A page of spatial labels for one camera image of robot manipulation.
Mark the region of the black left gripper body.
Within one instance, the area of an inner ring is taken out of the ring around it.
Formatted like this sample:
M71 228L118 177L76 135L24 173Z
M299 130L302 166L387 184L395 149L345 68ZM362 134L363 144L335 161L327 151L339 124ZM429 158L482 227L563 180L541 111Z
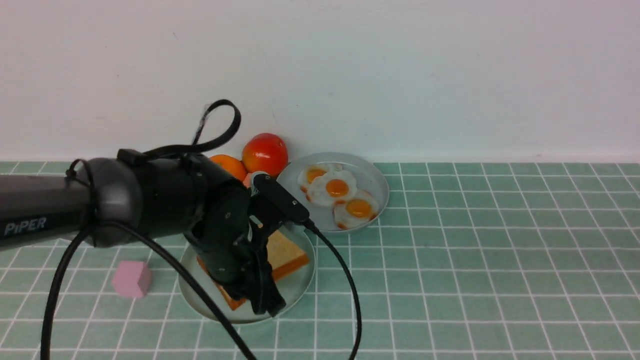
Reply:
M234 299L249 301L250 241L270 235L286 222L278 210L237 178L208 180L198 203L199 220L185 233L211 278Z

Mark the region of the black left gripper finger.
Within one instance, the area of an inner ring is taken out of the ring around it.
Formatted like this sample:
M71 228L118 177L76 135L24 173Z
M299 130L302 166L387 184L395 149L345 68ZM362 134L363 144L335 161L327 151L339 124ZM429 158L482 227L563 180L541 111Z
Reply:
M287 303L279 292L268 260L267 237L253 235L250 241L251 262L248 272L249 297L254 314L276 317Z

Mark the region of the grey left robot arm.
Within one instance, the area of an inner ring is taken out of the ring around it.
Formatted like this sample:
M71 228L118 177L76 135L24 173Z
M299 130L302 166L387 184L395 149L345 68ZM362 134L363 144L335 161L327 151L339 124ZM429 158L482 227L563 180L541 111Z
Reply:
M70 235L92 223L125 224L157 239L183 234L210 278L254 313L286 307L272 275L268 236L250 221L249 189L203 155L131 165L94 158L64 177L1 176L1 249Z

